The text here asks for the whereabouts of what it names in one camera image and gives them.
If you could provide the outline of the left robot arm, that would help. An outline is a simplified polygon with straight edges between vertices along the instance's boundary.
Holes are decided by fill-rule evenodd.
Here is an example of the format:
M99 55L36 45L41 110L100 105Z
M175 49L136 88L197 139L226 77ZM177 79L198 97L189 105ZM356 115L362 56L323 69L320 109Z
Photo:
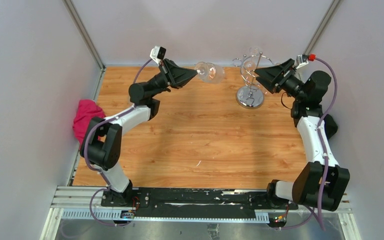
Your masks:
M198 74L169 59L161 60L158 69L159 73L150 80L134 80L129 86L131 106L127 109L106 118L93 117L80 146L87 167L101 175L105 191L122 207L129 206L134 199L133 183L118 164L123 135L157 115L160 101L155 99L156 95L180 89Z

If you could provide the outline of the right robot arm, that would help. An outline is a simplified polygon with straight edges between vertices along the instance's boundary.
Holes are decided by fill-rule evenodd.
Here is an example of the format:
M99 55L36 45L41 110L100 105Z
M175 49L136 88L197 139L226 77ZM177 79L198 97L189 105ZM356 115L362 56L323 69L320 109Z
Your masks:
M290 115L305 149L307 163L295 181L272 180L267 186L266 204L278 209L288 201L326 211L336 211L350 180L348 169L340 167L329 146L338 126L321 101L332 74L314 71L307 81L295 76L293 59L270 67L256 68L256 80L270 93L284 91L294 99Z

